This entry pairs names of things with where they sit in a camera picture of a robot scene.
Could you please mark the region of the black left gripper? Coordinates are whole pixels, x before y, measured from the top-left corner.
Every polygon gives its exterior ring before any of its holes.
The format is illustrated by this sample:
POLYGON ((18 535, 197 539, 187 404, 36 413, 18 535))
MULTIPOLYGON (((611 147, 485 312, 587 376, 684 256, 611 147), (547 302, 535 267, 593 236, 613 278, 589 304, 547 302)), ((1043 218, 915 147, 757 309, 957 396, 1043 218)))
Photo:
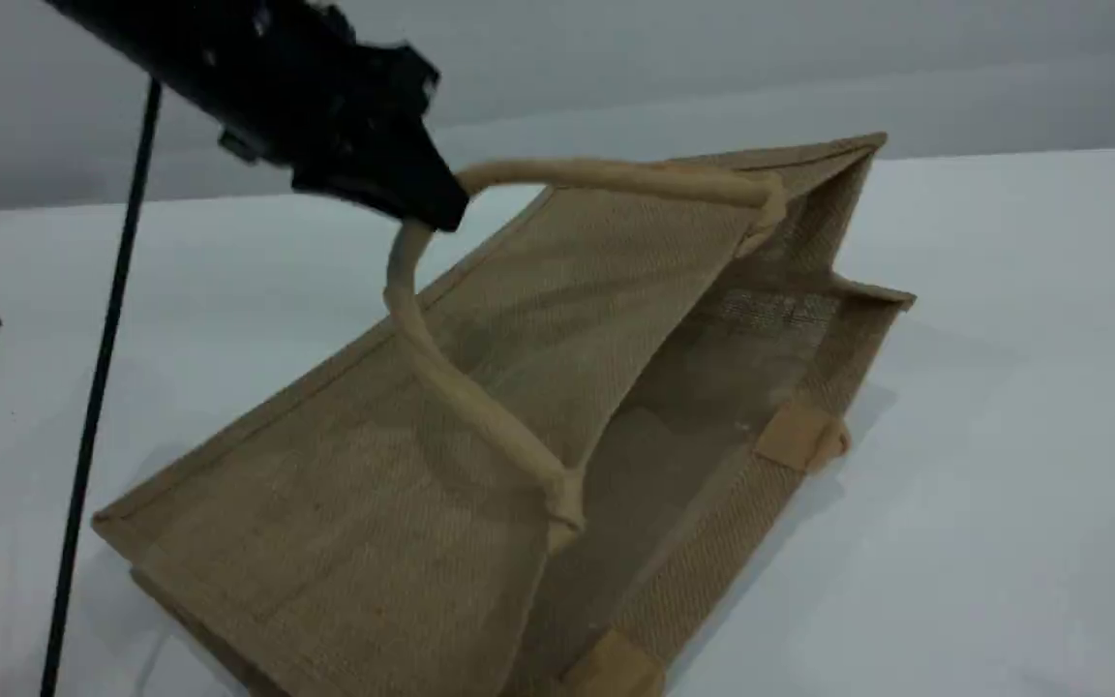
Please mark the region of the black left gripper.
POLYGON ((245 1, 234 22, 237 96, 220 146, 291 172, 297 193, 341 199, 443 232, 469 194, 425 129, 437 70, 409 43, 359 43, 337 6, 245 1))

